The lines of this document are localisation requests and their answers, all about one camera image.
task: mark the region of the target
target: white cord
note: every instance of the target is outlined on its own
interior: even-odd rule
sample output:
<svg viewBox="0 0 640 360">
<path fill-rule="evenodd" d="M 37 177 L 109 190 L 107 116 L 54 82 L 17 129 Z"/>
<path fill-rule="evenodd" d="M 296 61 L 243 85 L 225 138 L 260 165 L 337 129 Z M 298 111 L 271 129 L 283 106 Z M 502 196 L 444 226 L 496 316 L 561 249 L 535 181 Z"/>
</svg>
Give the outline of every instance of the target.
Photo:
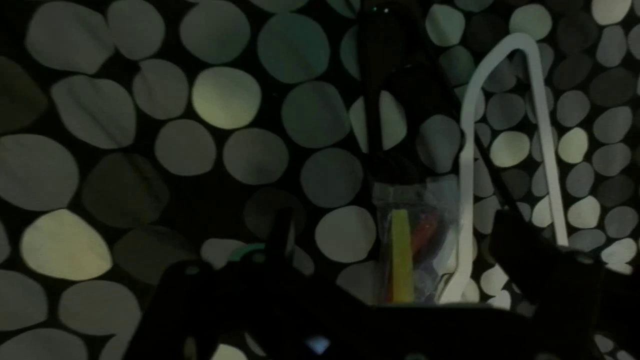
<svg viewBox="0 0 640 360">
<path fill-rule="evenodd" d="M 540 143 L 542 143 L 542 160 L 545 172 L 545 184 L 550 195 L 556 245 L 567 247 L 563 204 L 560 195 L 560 177 L 556 162 L 556 148 L 552 137 L 552 124 L 545 104 L 544 72 L 540 63 L 540 50 L 533 38 L 528 35 L 509 35 L 506 37 L 490 54 L 478 65 L 471 80 L 467 82 L 464 102 L 461 102 L 461 132 L 464 148 L 460 152 L 460 225 L 457 225 L 457 267 L 449 282 L 442 290 L 438 303 L 460 303 L 466 290 L 466 285 L 471 276 L 471 247 L 474 247 L 474 155 L 476 155 L 476 102 L 482 95 L 482 85 L 486 78 L 499 67 L 506 56 L 511 52 L 524 52 L 528 65 L 528 77 L 533 95 L 533 111 L 538 118 Z"/>
</svg>

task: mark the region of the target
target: black object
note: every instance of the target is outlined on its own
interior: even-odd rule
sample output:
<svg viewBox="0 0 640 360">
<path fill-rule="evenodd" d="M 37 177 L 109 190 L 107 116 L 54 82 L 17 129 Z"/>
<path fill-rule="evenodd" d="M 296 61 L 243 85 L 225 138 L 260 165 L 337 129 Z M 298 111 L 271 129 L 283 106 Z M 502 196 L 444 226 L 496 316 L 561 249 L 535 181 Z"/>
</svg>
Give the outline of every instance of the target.
<svg viewBox="0 0 640 360">
<path fill-rule="evenodd" d="M 289 212 L 263 251 L 223 270 L 165 270 L 123 360 L 209 360 L 223 334 L 246 330 L 275 360 L 531 360 L 525 319 L 493 309 L 368 309 L 287 267 Z"/>
</svg>

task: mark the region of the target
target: polka dot wallpaper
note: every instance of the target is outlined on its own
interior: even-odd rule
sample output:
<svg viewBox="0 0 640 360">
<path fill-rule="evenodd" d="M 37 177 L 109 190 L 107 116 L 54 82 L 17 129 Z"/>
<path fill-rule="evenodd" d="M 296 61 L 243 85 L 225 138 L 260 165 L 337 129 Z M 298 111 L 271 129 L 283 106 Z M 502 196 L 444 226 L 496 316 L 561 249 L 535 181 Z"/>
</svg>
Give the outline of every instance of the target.
<svg viewBox="0 0 640 360">
<path fill-rule="evenodd" d="M 375 210 L 356 56 L 358 0 L 0 4 L 0 358 L 120 360 L 165 267 L 263 242 L 293 209 L 293 267 L 373 305 Z M 637 252 L 637 0 L 449 0 L 425 10 L 461 97 L 506 35 L 540 44 L 570 247 L 629 272 Z M 449 178 L 451 114 L 410 124 L 380 97 L 384 148 Z M 525 63 L 504 61 L 476 129 L 522 215 L 550 236 Z M 486 251 L 499 209 L 476 165 L 464 299 L 528 314 Z M 610 358 L 628 358 L 596 338 Z M 214 360 L 263 358 L 249 337 Z"/>
</svg>

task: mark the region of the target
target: round spot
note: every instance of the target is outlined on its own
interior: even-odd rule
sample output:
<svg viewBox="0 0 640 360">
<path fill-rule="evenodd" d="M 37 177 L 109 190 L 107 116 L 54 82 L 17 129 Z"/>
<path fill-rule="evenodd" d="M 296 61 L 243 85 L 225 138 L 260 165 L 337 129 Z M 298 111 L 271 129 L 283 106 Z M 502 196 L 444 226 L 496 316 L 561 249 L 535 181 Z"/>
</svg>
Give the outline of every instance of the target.
<svg viewBox="0 0 640 360">
<path fill-rule="evenodd" d="M 613 209 L 604 216 L 604 231 L 610 238 L 629 236 L 635 226 L 637 212 L 629 206 Z"/>
<path fill-rule="evenodd" d="M 208 69 L 197 74 L 191 104 L 197 116 L 223 130 L 248 127 L 260 108 L 260 85 L 236 69 Z"/>
<path fill-rule="evenodd" d="M 482 160 L 476 160 L 474 165 L 474 190 L 476 190 L 476 196 L 480 198 L 486 198 L 486 196 L 492 196 L 493 195 L 493 182 L 487 175 L 487 168 Z"/>
<path fill-rule="evenodd" d="M 46 112 L 47 97 L 19 65 L 0 56 L 0 80 L 0 134 L 21 130 Z"/>
<path fill-rule="evenodd" d="M 267 12 L 291 12 L 301 9 L 308 0 L 251 0 L 258 9 Z"/>
<path fill-rule="evenodd" d="M 588 116 L 590 108 L 591 104 L 584 93 L 570 91 L 560 97 L 556 106 L 556 118 L 561 127 L 574 129 Z"/>
<path fill-rule="evenodd" d="M 249 22 L 231 2 L 200 0 L 179 25 L 184 49 L 208 65 L 240 56 L 249 37 Z"/>
<path fill-rule="evenodd" d="M 0 198 L 23 210 L 64 209 L 80 182 L 72 155 L 58 143 L 16 134 L 0 138 Z"/>
<path fill-rule="evenodd" d="M 93 74 L 113 54 L 103 18 L 74 2 L 46 2 L 26 30 L 26 50 L 44 67 Z"/>
<path fill-rule="evenodd" d="M 225 171 L 243 184 L 275 182 L 287 165 L 283 143 L 261 129 L 246 129 L 231 134 L 223 144 Z"/>
<path fill-rule="evenodd" d="M 237 241 L 227 238 L 209 238 L 201 245 L 200 257 L 209 263 L 216 270 L 223 269 L 227 259 L 237 251 L 246 247 Z"/>
<path fill-rule="evenodd" d="M 486 305 L 493 307 L 493 309 L 504 309 L 509 310 L 511 309 L 511 296 L 506 290 L 499 290 L 493 299 L 490 299 Z"/>
<path fill-rule="evenodd" d="M 590 231 L 577 231 L 567 238 L 567 247 L 580 252 L 591 252 L 600 247 L 604 247 L 605 235 L 602 231 L 590 229 Z"/>
<path fill-rule="evenodd" d="M 275 80 L 293 85 L 327 69 L 330 44 L 311 18 L 277 14 L 258 35 L 258 58 Z"/>
<path fill-rule="evenodd" d="M 480 276 L 480 288 L 487 296 L 498 296 L 506 282 L 508 278 L 499 267 L 493 267 Z"/>
<path fill-rule="evenodd" d="M 585 12 L 570 12 L 558 25 L 558 44 L 565 54 L 580 54 L 597 43 L 600 30 Z"/>
<path fill-rule="evenodd" d="M 553 223 L 553 220 L 552 220 L 552 206 L 550 206 L 547 196 L 544 196 L 544 198 L 533 206 L 531 223 L 533 223 L 533 226 L 538 226 L 538 229 L 545 229 L 545 226 L 550 226 L 550 225 Z"/>
<path fill-rule="evenodd" d="M 628 33 L 626 47 L 635 61 L 640 61 L 640 25 Z"/>
<path fill-rule="evenodd" d="M 591 0 L 591 17 L 600 26 L 622 22 L 632 9 L 632 0 Z"/>
<path fill-rule="evenodd" d="M 632 162 L 632 150 L 626 144 L 602 146 L 591 162 L 597 175 L 615 177 Z"/>
<path fill-rule="evenodd" d="M 493 141 L 493 144 L 490 148 L 490 156 L 496 166 L 509 168 L 509 166 L 524 162 L 524 158 L 529 155 L 529 148 L 531 148 L 531 144 L 525 134 L 502 132 Z"/>
<path fill-rule="evenodd" d="M 514 198 L 524 198 L 528 195 L 531 181 L 524 171 L 509 168 L 502 175 L 502 178 Z"/>
<path fill-rule="evenodd" d="M 433 4 L 425 14 L 425 35 L 435 47 L 453 47 L 464 35 L 464 17 L 446 4 Z"/>
<path fill-rule="evenodd" d="M 545 196 L 547 189 L 545 189 L 545 172 L 544 166 L 540 166 L 531 178 L 531 195 L 533 196 Z"/>
<path fill-rule="evenodd" d="M 380 265 L 360 263 L 343 269 L 337 274 L 335 285 L 347 295 L 351 295 L 353 299 L 358 299 L 360 303 L 373 307 L 373 305 L 380 305 L 381 300 L 380 276 L 381 276 Z"/>
<path fill-rule="evenodd" d="M 17 272 L 0 270 L 0 330 L 14 332 L 47 319 L 44 288 Z"/>
<path fill-rule="evenodd" d="M 343 100 L 327 82 L 306 82 L 293 89 L 283 99 L 281 124 L 303 148 L 330 146 L 349 132 Z"/>
<path fill-rule="evenodd" d="M 499 203 L 496 196 L 483 198 L 474 206 L 474 229 L 480 235 L 492 235 L 493 231 L 493 219 L 496 212 L 499 210 Z"/>
<path fill-rule="evenodd" d="M 474 56 L 461 47 L 446 50 L 438 63 L 451 86 L 466 85 L 476 70 Z"/>
<path fill-rule="evenodd" d="M 542 40 L 552 30 L 552 17 L 540 4 L 525 4 L 516 9 L 508 22 L 509 33 L 524 33 L 533 40 Z"/>
<path fill-rule="evenodd" d="M 81 282 L 61 292 L 59 322 L 87 337 L 131 332 L 139 321 L 136 296 L 116 282 Z"/>
<path fill-rule="evenodd" d="M 588 97 L 602 108 L 624 104 L 633 93 L 635 77 L 626 69 L 604 70 L 588 86 Z"/>
<path fill-rule="evenodd" d="M 632 111 L 628 106 L 610 108 L 596 118 L 593 137 L 604 144 L 622 143 L 632 123 Z"/>
<path fill-rule="evenodd" d="M 11 245 L 7 242 L 7 235 L 3 225 L 0 223 L 0 265 L 11 254 Z"/>
<path fill-rule="evenodd" d="M 339 148 L 315 152 L 306 160 L 299 184 L 308 201 L 322 209 L 343 206 L 361 186 L 361 166 L 356 156 Z"/>
<path fill-rule="evenodd" d="M 386 91 L 380 95 L 380 127 L 381 127 L 381 148 L 390 150 L 406 137 L 406 114 L 402 104 Z M 368 152 L 368 123 L 363 112 L 363 99 L 358 99 L 347 111 L 351 130 L 361 152 Z"/>
<path fill-rule="evenodd" d="M 487 93 L 508 93 L 517 85 L 516 69 L 509 61 L 502 61 L 498 69 L 482 85 Z"/>
<path fill-rule="evenodd" d="M 58 114 L 76 138 L 96 148 L 123 148 L 136 138 L 136 106 L 111 80 L 72 77 L 52 89 Z"/>
<path fill-rule="evenodd" d="M 113 259 L 136 280 L 158 285 L 168 267 L 191 260 L 195 252 L 181 235 L 169 229 L 147 226 L 120 238 L 113 245 Z"/>
<path fill-rule="evenodd" d="M 99 352 L 99 360 L 121 360 L 123 352 L 129 347 L 131 334 L 116 334 L 111 337 Z"/>
<path fill-rule="evenodd" d="M 358 26 L 349 29 L 339 43 L 339 61 L 347 74 L 360 80 L 360 58 L 358 58 Z"/>
<path fill-rule="evenodd" d="M 624 56 L 626 56 L 624 30 L 619 26 L 604 29 L 597 50 L 596 50 L 596 61 L 605 69 L 613 69 L 613 67 L 619 67 Z"/>
<path fill-rule="evenodd" d="M 195 177 L 214 168 L 218 150 L 208 130 L 191 120 L 165 124 L 155 138 L 160 165 L 175 177 Z"/>
<path fill-rule="evenodd" d="M 588 134 L 582 129 L 574 129 L 560 138 L 558 156 L 567 165 L 580 165 L 588 150 Z"/>
<path fill-rule="evenodd" d="M 492 97 L 486 106 L 486 118 L 493 130 L 514 129 L 524 112 L 524 100 L 509 93 Z"/>
<path fill-rule="evenodd" d="M 109 37 L 129 61 L 155 54 L 164 40 L 164 20 L 147 2 L 111 2 L 106 12 Z"/>
<path fill-rule="evenodd" d="M 212 360 L 246 360 L 246 355 L 240 348 L 219 345 Z"/>
<path fill-rule="evenodd" d="M 179 116 L 187 104 L 187 80 L 184 72 L 175 65 L 155 58 L 138 67 L 133 99 L 141 112 L 158 120 Z"/>
<path fill-rule="evenodd" d="M 575 229 L 596 229 L 600 223 L 600 203 L 593 196 L 585 196 L 567 209 L 567 225 Z"/>
<path fill-rule="evenodd" d="M 325 0 L 337 14 L 356 18 L 360 12 L 360 0 Z"/>
<path fill-rule="evenodd" d="M 633 189 L 635 184 L 628 177 L 613 177 L 597 182 L 596 198 L 602 206 L 617 206 L 633 196 Z"/>
<path fill-rule="evenodd" d="M 31 223 L 21 235 L 19 254 L 33 272 L 61 280 L 97 278 L 111 269 L 103 238 L 68 210 Z"/>
<path fill-rule="evenodd" d="M 358 206 L 337 209 L 325 215 L 315 229 L 319 252 L 333 263 L 360 263 L 375 242 L 372 215 Z"/>
<path fill-rule="evenodd" d="M 456 7 L 466 12 L 482 12 L 487 9 L 493 0 L 456 0 Z"/>
<path fill-rule="evenodd" d="M 58 328 L 33 328 L 0 345 L 0 358 L 23 360 L 87 360 L 85 345 Z"/>
<path fill-rule="evenodd" d="M 313 259 L 308 257 L 299 247 L 293 247 L 291 267 L 303 276 L 311 276 L 315 272 Z"/>
<path fill-rule="evenodd" d="M 467 20 L 464 44 L 469 50 L 487 52 L 508 35 L 504 17 L 478 14 Z"/>
<path fill-rule="evenodd" d="M 420 127 L 418 134 L 418 156 L 421 162 L 433 172 L 449 172 L 457 150 L 460 150 L 461 134 L 457 123 L 447 116 L 435 114 L 430 116 Z"/>
<path fill-rule="evenodd" d="M 246 229 L 258 236 L 267 238 L 280 210 L 293 210 L 293 229 L 296 235 L 303 231 L 306 212 L 301 203 L 280 190 L 280 189 L 261 189 L 243 204 L 243 225 Z"/>
<path fill-rule="evenodd" d="M 600 259 L 605 265 L 624 265 L 635 259 L 637 252 L 637 245 L 629 238 L 617 241 L 613 245 L 610 245 L 608 249 L 602 251 Z"/>
<path fill-rule="evenodd" d="M 87 175 L 81 204 L 99 223 L 136 229 L 154 223 L 169 193 L 155 168 L 138 155 L 107 155 Z"/>
<path fill-rule="evenodd" d="M 574 166 L 565 177 L 565 193 L 574 198 L 584 198 L 591 193 L 596 172 L 588 162 Z"/>
<path fill-rule="evenodd" d="M 572 54 L 565 56 L 553 70 L 552 82 L 558 91 L 580 86 L 593 69 L 591 56 Z"/>
</svg>

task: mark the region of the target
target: yellow object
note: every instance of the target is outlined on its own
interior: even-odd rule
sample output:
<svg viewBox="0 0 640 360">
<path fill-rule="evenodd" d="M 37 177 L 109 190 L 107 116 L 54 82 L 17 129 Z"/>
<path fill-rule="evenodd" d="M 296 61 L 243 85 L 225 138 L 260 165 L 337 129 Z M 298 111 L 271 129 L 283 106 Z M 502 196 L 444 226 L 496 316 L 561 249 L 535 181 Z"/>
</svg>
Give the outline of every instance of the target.
<svg viewBox="0 0 640 360">
<path fill-rule="evenodd" d="M 414 254 L 406 210 L 392 210 L 392 303 L 414 303 Z"/>
</svg>

